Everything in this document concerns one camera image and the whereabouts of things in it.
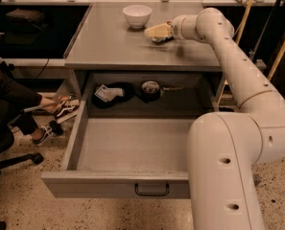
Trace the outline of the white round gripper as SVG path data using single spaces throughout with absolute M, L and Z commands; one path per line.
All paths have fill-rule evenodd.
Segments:
M 144 31 L 147 38 L 173 36 L 175 39 L 196 38 L 196 15 L 180 15 L 169 23 L 152 26 Z

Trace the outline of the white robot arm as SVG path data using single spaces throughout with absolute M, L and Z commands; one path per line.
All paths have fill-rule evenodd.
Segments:
M 234 112 L 206 113 L 187 136 L 194 230 L 265 230 L 252 166 L 285 156 L 285 100 L 234 41 L 234 28 L 214 8 L 180 15 L 144 32 L 213 49 L 236 102 Z

